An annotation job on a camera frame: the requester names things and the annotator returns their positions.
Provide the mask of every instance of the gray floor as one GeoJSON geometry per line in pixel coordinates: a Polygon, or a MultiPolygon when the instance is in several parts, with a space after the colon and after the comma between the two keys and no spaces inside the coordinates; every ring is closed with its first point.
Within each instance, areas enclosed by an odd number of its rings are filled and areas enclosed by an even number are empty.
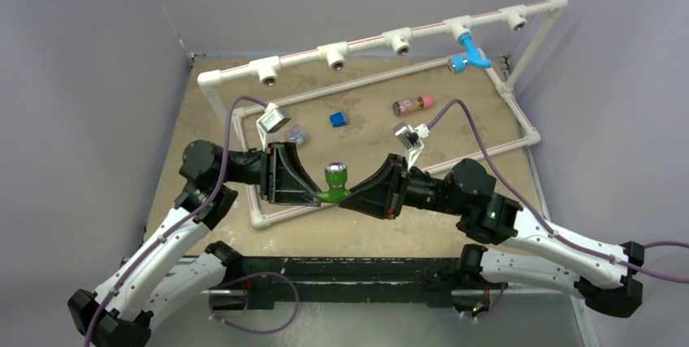
{"type": "MultiPolygon", "coordinates": [[[[176,311],[148,347],[228,346],[549,346],[581,347],[570,299],[559,293],[505,295],[491,317],[473,324],[450,309],[416,304],[307,303],[294,323],[269,336],[254,336],[208,319],[207,296],[176,311]]],[[[289,317],[293,304],[247,311],[237,323],[267,329],[289,317]]]]}

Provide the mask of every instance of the blue block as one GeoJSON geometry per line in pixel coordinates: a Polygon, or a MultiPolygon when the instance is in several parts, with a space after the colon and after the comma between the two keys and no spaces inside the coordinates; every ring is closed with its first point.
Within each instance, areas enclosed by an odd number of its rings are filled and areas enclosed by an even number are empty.
{"type": "Polygon", "coordinates": [[[347,117],[342,111],[338,111],[330,116],[330,123],[333,128],[339,128],[340,126],[345,126],[347,124],[347,117]]]}

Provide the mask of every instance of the robotic arm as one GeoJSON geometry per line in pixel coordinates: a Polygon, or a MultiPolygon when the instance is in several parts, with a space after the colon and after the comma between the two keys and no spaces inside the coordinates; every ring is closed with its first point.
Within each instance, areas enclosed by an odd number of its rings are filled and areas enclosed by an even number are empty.
{"type": "MultiPolygon", "coordinates": [[[[457,229],[482,245],[466,245],[459,258],[273,258],[246,257],[223,242],[187,264],[181,257],[228,213],[237,192],[222,186],[195,218],[183,220],[203,204],[220,176],[223,149],[195,141],[184,151],[180,174],[187,179],[160,228],[119,271],[92,292],[80,289],[68,302],[77,330],[96,346],[144,345],[150,333],[186,301],[210,287],[255,272],[279,273],[299,286],[302,301],[421,302],[428,306],[465,308],[453,295],[458,289],[499,287],[519,283],[552,288],[583,298],[593,310],[629,317],[641,305],[642,284],[619,262],[607,262],[574,250],[556,235],[583,248],[612,254],[616,260],[643,265],[644,248],[634,242],[611,245],[594,241],[550,223],[546,232],[528,210],[495,193],[496,178],[474,160],[459,162],[442,179],[414,167],[428,135],[425,125],[400,124],[395,134],[407,152],[389,154],[379,170],[349,190],[344,189],[346,166],[331,164],[321,191],[304,170],[296,145],[270,143],[271,134],[288,116],[275,105],[257,121],[262,150],[230,151],[223,182],[253,184],[261,198],[280,205],[320,206],[338,203],[377,219],[395,219],[403,206],[456,215],[457,229]],[[163,233],[179,224],[173,236],[163,233]],[[524,249],[540,258],[514,255],[484,245],[524,249]],[[143,256],[132,270],[135,259],[143,256]],[[116,281],[131,272],[118,288],[116,281]],[[104,297],[111,295],[106,305],[104,297]]],[[[270,309],[275,301],[292,298],[277,278],[252,284],[250,309],[270,309]]]]}

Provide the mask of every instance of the blue pipe fitting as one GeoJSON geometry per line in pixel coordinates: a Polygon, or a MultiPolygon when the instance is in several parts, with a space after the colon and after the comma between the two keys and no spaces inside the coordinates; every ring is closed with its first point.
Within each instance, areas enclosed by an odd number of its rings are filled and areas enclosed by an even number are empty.
{"type": "Polygon", "coordinates": [[[471,34],[462,34],[459,37],[459,43],[466,49],[466,56],[456,56],[448,61],[448,69],[452,73],[457,74],[464,72],[468,65],[483,69],[492,67],[492,61],[490,59],[481,57],[479,48],[477,48],[471,40],[471,34]]]}

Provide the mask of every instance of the pvc pipe frame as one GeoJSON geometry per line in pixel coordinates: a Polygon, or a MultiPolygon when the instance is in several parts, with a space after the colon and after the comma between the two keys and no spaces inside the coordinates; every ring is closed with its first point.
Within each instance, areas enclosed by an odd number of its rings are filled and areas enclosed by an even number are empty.
{"type": "MultiPolygon", "coordinates": [[[[488,12],[480,15],[466,15],[464,17],[446,20],[439,24],[429,24],[426,26],[410,29],[412,32],[412,38],[428,37],[431,35],[441,33],[452,34],[453,26],[456,23],[466,24],[467,26],[471,27],[498,22],[507,24],[509,21],[509,17],[512,15],[513,12],[520,12],[522,15],[534,15],[543,12],[548,13],[548,18],[540,25],[539,30],[534,35],[534,38],[531,40],[528,47],[524,51],[524,55],[516,64],[514,70],[512,71],[512,74],[506,82],[502,81],[502,79],[497,75],[493,68],[488,68],[485,70],[488,77],[495,85],[497,92],[503,98],[509,109],[512,111],[515,119],[522,127],[524,134],[524,137],[518,138],[517,140],[506,142],[501,145],[496,145],[492,148],[488,148],[487,151],[490,156],[503,154],[511,150],[523,148],[529,145],[534,145],[540,142],[540,134],[533,126],[533,124],[531,124],[529,119],[526,117],[522,109],[517,104],[517,101],[514,98],[514,95],[512,94],[512,90],[514,88],[516,80],[520,77],[526,65],[531,61],[534,53],[536,52],[540,44],[543,42],[545,36],[548,34],[548,31],[553,26],[555,21],[560,17],[566,6],[567,0],[545,0],[543,2],[537,2],[525,6],[520,5],[515,7],[506,7],[500,9],[499,11],[488,12]]],[[[380,46],[387,46],[389,45],[388,42],[390,41],[386,39],[387,36],[389,36],[389,34],[384,33],[383,35],[376,37],[347,42],[349,46],[349,53],[369,50],[380,46]]],[[[322,50],[315,49],[306,52],[281,56],[278,58],[280,69],[284,67],[291,67],[298,64],[323,60],[325,58],[321,56],[321,51],[322,50]]],[[[479,51],[481,52],[481,55],[485,57],[485,53],[481,49],[479,49],[479,51]]],[[[346,81],[338,85],[331,85],[328,87],[322,87],[320,89],[314,89],[312,91],[307,91],[304,93],[298,93],[290,97],[275,99],[271,102],[277,104],[278,106],[289,106],[295,103],[308,101],[310,99],[320,98],[323,96],[339,93],[350,89],[356,89],[365,85],[371,85],[398,76],[409,75],[410,73],[414,72],[426,71],[427,69],[431,69],[434,67],[443,67],[447,65],[448,59],[452,57],[454,56],[443,57],[441,59],[431,60],[425,63],[418,63],[408,67],[402,67],[396,70],[379,73],[377,75],[346,81]]],[[[230,80],[236,80],[246,76],[256,76],[257,74],[258,70],[247,64],[240,67],[229,68],[223,71],[218,70],[203,72],[198,76],[199,87],[201,88],[201,91],[208,97],[210,105],[221,124],[224,124],[225,122],[225,118],[227,117],[227,109],[225,108],[226,106],[223,104],[222,99],[218,95],[217,88],[223,83],[228,82],[230,80]]],[[[232,126],[235,129],[235,134],[240,141],[242,150],[244,151],[247,150],[247,145],[244,136],[244,131],[241,127],[241,121],[247,115],[256,114],[262,111],[263,107],[256,105],[250,107],[240,107],[235,109],[234,113],[232,113],[232,126]]],[[[483,154],[480,151],[478,151],[473,154],[468,154],[466,156],[461,156],[459,158],[454,158],[446,162],[425,167],[423,168],[423,171],[428,171],[428,173],[432,175],[439,172],[447,171],[464,158],[480,160],[483,159],[483,154]]],[[[284,221],[286,219],[297,217],[298,215],[304,215],[312,211],[326,209],[328,207],[333,207],[335,205],[325,204],[321,207],[297,206],[279,211],[277,213],[266,215],[263,214],[263,212],[261,211],[258,191],[256,190],[256,187],[253,185],[246,185],[246,191],[249,196],[249,217],[251,225],[256,229],[265,228],[279,221],[284,221]]]]}

